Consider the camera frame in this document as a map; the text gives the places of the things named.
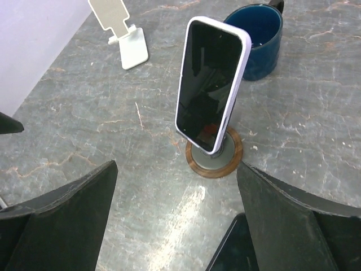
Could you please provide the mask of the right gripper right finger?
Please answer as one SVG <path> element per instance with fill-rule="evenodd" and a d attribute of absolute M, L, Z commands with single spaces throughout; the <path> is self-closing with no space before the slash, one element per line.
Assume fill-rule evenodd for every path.
<path fill-rule="evenodd" d="M 260 270 L 360 270 L 360 208 L 308 193 L 245 162 L 237 184 Z"/>

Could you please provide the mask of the black phone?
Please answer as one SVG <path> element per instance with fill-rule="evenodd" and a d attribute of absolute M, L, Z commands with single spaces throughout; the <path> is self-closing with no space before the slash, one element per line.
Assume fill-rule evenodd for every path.
<path fill-rule="evenodd" d="M 206 271 L 259 271 L 245 213 L 236 215 Z"/>

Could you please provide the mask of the phone with lilac case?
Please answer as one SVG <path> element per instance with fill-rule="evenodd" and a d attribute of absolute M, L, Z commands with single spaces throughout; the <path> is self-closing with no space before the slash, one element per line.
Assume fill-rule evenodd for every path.
<path fill-rule="evenodd" d="M 175 127 L 208 155 L 221 147 L 251 48 L 241 28 L 206 16 L 187 24 Z"/>

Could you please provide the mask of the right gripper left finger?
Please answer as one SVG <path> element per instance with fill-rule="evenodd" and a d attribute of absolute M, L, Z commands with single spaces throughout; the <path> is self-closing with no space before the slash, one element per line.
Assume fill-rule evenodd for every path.
<path fill-rule="evenodd" d="M 55 190 L 1 208 L 1 270 L 95 270 L 117 175 L 111 160 Z"/>

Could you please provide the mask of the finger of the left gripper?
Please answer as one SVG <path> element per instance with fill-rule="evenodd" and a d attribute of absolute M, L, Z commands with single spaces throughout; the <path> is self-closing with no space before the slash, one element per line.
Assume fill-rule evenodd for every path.
<path fill-rule="evenodd" d="M 4 113 L 0 113 L 0 134 L 21 133 L 23 124 Z"/>

